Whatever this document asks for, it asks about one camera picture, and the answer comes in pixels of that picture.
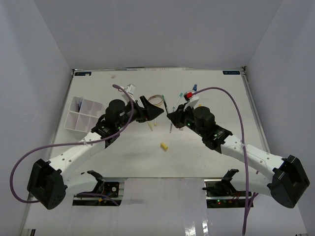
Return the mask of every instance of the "gray wall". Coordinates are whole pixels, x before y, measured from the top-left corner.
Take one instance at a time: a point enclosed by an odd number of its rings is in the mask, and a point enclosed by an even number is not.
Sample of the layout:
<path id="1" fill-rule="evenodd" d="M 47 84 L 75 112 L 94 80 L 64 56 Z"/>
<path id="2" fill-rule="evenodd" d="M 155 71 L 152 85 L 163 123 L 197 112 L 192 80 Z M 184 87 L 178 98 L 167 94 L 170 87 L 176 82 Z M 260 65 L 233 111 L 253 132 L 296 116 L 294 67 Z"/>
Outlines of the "gray wall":
<path id="1" fill-rule="evenodd" d="M 27 205 L 13 198 L 10 171 L 27 151 L 51 142 L 71 70 L 32 0 L 0 0 L 0 235 L 15 236 Z M 21 163 L 15 189 L 24 199 L 32 164 Z"/>
<path id="2" fill-rule="evenodd" d="M 35 0 L 71 68 L 247 65 L 282 0 Z"/>
<path id="3" fill-rule="evenodd" d="M 280 5 L 248 65 L 250 87 L 273 153 L 300 158 L 311 185 L 299 201 L 315 236 L 315 2 Z"/>

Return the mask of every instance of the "divided plastic container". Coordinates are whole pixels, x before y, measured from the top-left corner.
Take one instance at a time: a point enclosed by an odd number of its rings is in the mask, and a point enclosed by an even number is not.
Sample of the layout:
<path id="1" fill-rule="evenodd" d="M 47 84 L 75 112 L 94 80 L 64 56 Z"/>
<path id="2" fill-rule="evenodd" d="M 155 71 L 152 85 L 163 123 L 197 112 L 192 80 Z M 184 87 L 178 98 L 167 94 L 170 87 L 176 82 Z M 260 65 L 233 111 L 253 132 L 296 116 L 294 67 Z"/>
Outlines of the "divided plastic container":
<path id="1" fill-rule="evenodd" d="M 96 125 L 98 118 L 105 113 L 102 103 L 73 97 L 64 128 L 85 135 Z"/>

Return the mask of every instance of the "black sticker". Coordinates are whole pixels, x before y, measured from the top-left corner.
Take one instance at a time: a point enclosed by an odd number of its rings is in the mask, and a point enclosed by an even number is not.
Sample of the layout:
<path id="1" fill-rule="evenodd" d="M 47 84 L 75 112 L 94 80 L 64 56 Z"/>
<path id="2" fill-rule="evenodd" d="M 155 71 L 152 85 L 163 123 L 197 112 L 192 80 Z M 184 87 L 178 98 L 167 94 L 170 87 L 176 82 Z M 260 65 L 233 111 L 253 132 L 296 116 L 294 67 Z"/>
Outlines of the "black sticker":
<path id="1" fill-rule="evenodd" d="M 90 76 L 92 72 L 75 72 L 74 76 Z"/>
<path id="2" fill-rule="evenodd" d="M 223 75 L 240 75 L 238 70 L 224 70 Z"/>

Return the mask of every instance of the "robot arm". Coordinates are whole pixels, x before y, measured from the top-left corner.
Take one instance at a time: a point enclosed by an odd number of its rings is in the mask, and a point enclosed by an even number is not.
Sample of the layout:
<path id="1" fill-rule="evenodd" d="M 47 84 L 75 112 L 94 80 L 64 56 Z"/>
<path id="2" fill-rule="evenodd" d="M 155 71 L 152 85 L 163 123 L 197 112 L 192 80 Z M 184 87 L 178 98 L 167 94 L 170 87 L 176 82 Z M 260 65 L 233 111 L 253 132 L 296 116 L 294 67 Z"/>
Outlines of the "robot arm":
<path id="1" fill-rule="evenodd" d="M 163 109 L 152 105 L 144 96 L 141 96 L 140 100 L 144 107 L 140 107 L 137 101 L 132 101 L 134 111 L 130 122 L 142 123 L 153 120 L 164 112 Z M 100 188 L 103 184 L 102 176 L 94 171 L 82 173 L 79 177 L 70 176 L 85 161 L 110 146 L 119 137 L 117 133 L 126 125 L 130 115 L 131 102 L 125 105 L 119 99 L 112 100 L 96 126 L 81 140 L 83 145 L 74 146 L 47 162 L 39 159 L 34 163 L 27 186 L 28 191 L 47 209 L 53 209 L 64 199 L 66 191 L 67 194 L 77 194 Z M 93 143 L 107 137 L 112 138 Z"/>
<path id="2" fill-rule="evenodd" d="M 175 127 L 186 126 L 198 134 L 209 149 L 244 162 L 241 140 L 217 125 L 209 108 L 200 106 L 194 109 L 197 96 L 187 97 L 186 94 L 184 97 L 187 103 L 167 114 Z M 288 158 L 272 155 L 251 145 L 246 145 L 246 149 L 249 166 L 261 173 L 250 176 L 250 191 L 271 195 L 281 205 L 293 208 L 310 184 L 300 160 L 292 155 Z M 206 186 L 204 190 L 227 196 L 236 189 L 244 190 L 246 179 L 237 172 L 230 170 L 216 186 Z"/>

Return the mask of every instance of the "red cap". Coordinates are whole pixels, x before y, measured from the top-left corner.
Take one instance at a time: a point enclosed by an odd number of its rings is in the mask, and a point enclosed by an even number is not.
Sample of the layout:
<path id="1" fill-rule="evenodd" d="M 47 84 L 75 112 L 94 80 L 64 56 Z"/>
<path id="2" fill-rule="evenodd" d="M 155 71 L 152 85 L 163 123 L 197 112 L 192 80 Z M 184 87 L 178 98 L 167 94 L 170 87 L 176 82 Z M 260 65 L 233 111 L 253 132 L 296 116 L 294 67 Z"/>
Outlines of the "red cap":
<path id="1" fill-rule="evenodd" d="M 192 97 L 192 92 L 187 93 L 187 98 L 191 98 Z"/>

